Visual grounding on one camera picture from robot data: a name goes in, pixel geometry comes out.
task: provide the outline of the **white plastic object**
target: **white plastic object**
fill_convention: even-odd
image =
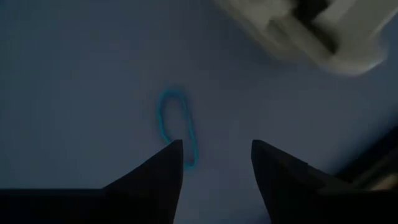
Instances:
[[[380,31],[398,10],[398,0],[328,0],[312,23],[333,34],[337,48],[330,52],[293,15],[297,1],[215,1],[276,57],[304,53],[325,70],[349,76],[367,72],[386,58]]]

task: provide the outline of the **white object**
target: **white object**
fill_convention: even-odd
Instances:
[[[331,52],[293,15],[299,0],[215,1],[276,57],[305,53],[324,69],[350,76],[367,72],[386,58],[380,31],[398,9],[398,0],[328,0],[312,24],[333,34],[337,48]]]

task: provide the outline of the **table surface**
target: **table surface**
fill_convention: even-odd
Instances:
[[[395,125],[397,22],[389,59],[341,78],[271,59],[210,0],[1,1],[0,187],[105,186],[165,146],[156,102],[179,88],[200,160],[175,222],[267,222],[252,139],[329,173],[358,156]]]

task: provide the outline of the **blurry white object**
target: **blurry white object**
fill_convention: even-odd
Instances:
[[[362,74],[387,55],[380,31],[398,0],[215,0],[278,58],[305,53],[326,70]]]

